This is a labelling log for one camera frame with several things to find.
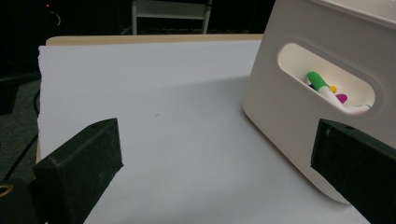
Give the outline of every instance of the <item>white table surface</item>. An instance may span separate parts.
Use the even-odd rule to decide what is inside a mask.
[[[40,47],[42,158],[96,121],[119,121],[124,167],[86,224],[368,223],[245,116],[259,45]]]

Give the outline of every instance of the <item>wire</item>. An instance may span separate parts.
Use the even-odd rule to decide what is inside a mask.
[[[38,106],[37,106],[37,99],[38,96],[40,95],[40,91],[38,91],[35,94],[35,98],[33,99],[33,105],[35,107],[35,113],[38,115],[40,112],[38,110]],[[8,180],[12,174],[15,172],[15,169],[18,167],[18,165],[20,164],[21,160],[24,158],[24,156],[26,155],[26,153],[29,151],[29,149],[32,147],[33,143],[35,141],[37,141],[38,139],[38,133],[32,138],[32,140],[30,140],[29,144],[26,146],[26,148],[23,150],[23,152],[21,153],[21,155],[14,161],[14,163],[12,164],[11,168],[9,169],[9,171],[7,172],[6,176],[4,177],[4,180]]]

